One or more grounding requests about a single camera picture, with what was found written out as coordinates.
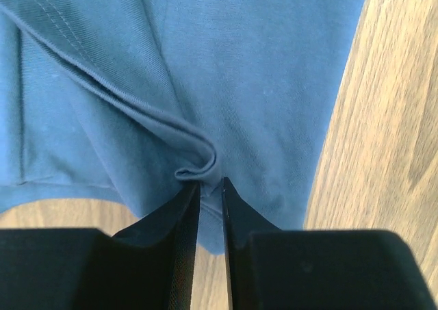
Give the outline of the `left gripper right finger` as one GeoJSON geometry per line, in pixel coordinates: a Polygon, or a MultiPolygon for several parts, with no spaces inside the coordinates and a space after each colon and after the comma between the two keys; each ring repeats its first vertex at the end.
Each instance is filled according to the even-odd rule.
{"type": "Polygon", "coordinates": [[[222,190],[231,309],[434,309],[411,249],[387,230],[284,231],[222,190]]]}

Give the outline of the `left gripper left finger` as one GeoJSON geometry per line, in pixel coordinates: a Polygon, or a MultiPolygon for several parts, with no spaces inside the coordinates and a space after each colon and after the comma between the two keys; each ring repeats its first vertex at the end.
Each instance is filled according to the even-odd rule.
{"type": "Polygon", "coordinates": [[[113,236],[98,229],[1,231],[2,309],[189,309],[200,187],[113,236]]]}

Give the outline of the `blue-grey t-shirt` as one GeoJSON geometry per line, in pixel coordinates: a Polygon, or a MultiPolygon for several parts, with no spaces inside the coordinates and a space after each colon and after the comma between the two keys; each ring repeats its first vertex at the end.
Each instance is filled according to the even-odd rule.
{"type": "Polygon", "coordinates": [[[303,226],[365,0],[1,0],[1,210],[97,198],[144,217],[201,184],[303,226]]]}

